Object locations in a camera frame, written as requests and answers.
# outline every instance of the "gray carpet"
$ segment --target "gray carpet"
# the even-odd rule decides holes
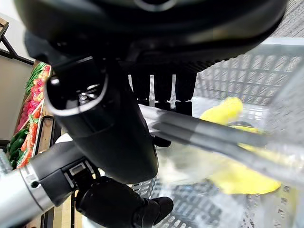
[[[285,18],[272,35],[304,38],[304,0],[290,0]]]

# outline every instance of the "yellow sponge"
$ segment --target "yellow sponge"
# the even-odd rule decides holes
[[[242,101],[237,97],[229,97],[219,106],[205,111],[201,119],[226,125],[230,121],[236,120],[242,111]],[[261,133],[258,129],[252,127],[232,127],[252,133]],[[239,146],[251,152],[263,152],[263,150],[249,145],[239,144]],[[218,156],[226,159],[225,167],[209,176],[209,179],[226,194],[265,194],[275,191],[281,186],[280,182],[253,171],[237,161],[222,155]]]

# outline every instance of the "white wall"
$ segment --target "white wall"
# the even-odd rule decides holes
[[[0,56],[0,139],[10,140],[32,67]]]
[[[0,18],[9,22],[5,37],[18,55],[29,57],[23,42],[25,27],[13,0],[0,0]],[[10,140],[22,105],[32,66],[0,56],[0,139]]]
[[[21,19],[17,13],[13,0],[1,0],[0,1],[0,12],[7,16],[21,22]]]
[[[9,22],[8,30],[5,33],[6,39],[19,56],[33,60],[24,45],[25,26],[17,13],[13,0],[0,0],[0,18]],[[1,43],[0,48],[7,50]]]

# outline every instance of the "gray plastic basket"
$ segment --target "gray plastic basket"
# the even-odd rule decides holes
[[[238,58],[222,61],[198,73],[193,116],[237,96],[244,102],[240,121],[304,144],[304,39],[269,38]],[[169,196],[173,212],[162,228],[302,228],[304,199],[282,185],[264,195],[227,195],[211,182],[164,186],[158,178],[134,185],[142,196]]]

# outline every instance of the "vegetable display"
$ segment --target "vegetable display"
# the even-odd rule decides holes
[[[17,134],[15,134],[10,143],[6,146],[6,153],[8,154],[8,159],[12,165],[12,168],[17,167],[17,161],[22,155],[21,146],[23,145],[25,139],[27,138],[29,129],[22,129]]]
[[[29,163],[33,155],[34,144],[36,141],[37,135],[37,128],[38,128],[38,121],[39,117],[35,118],[35,115],[29,116],[29,130],[26,139],[24,140],[23,144],[21,145],[20,152],[18,153],[18,161],[17,161],[17,168],[21,168]]]
[[[50,65],[40,62],[37,64],[30,79],[27,81],[27,85],[25,87],[26,94],[31,94],[31,96],[23,105],[17,131],[24,126],[24,124],[29,120],[29,115],[33,114],[40,102],[43,100],[43,85],[49,76],[49,72]]]
[[[47,64],[43,62],[37,64],[25,86],[26,95],[29,95],[31,88],[34,86],[34,80],[39,77],[46,65]]]

